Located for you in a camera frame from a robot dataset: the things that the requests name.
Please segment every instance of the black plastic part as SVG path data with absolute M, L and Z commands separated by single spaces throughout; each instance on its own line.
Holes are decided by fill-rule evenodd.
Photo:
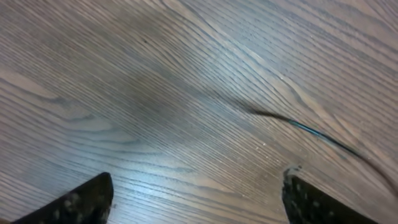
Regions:
M 105 224 L 113 199 L 111 175 L 104 172 L 14 224 Z
M 282 200 L 290 224 L 377 224 L 294 175 L 284 172 Z

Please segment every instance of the black cable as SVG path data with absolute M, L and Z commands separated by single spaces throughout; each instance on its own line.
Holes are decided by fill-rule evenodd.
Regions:
M 374 164 L 371 160 L 366 159 L 366 157 L 364 157 L 363 155 L 361 155 L 358 151 L 356 151 L 355 149 L 347 146 L 346 144 L 337 141 L 336 139 L 333 139 L 332 137 L 330 137 L 327 134 L 321 133 L 313 128 L 310 128 L 302 123 L 299 123 L 298 121 L 295 121 L 293 119 L 287 118 L 285 116 L 276 114 L 276 113 L 270 113 L 267 111 L 261 111 L 261 110 L 256 110 L 256 109 L 249 109 L 249 108 L 245 108 L 246 111 L 252 113 L 252 114 L 257 114 L 257 115 L 261 115 L 261 116 L 267 116 L 267 117 L 271 117 L 271 118 L 275 118 L 278 119 L 280 121 L 285 121 L 297 128 L 300 128 L 306 132 L 309 132 L 315 136 L 318 136 L 321 139 L 324 139 L 326 141 L 329 141 L 335 145 L 337 145 L 338 147 L 340 147 L 341 149 L 344 149 L 348 154 L 351 154 L 352 156 L 354 156 L 355 158 L 359 159 L 360 161 L 364 162 L 365 164 L 367 164 L 370 168 L 372 168 L 377 174 L 379 174 L 382 179 L 384 179 L 384 181 L 386 181 L 389 190 L 391 191 L 391 193 L 398 198 L 398 187 L 395 185 L 394 181 L 387 175 L 385 174 L 382 169 L 380 167 L 378 167 L 376 164 Z

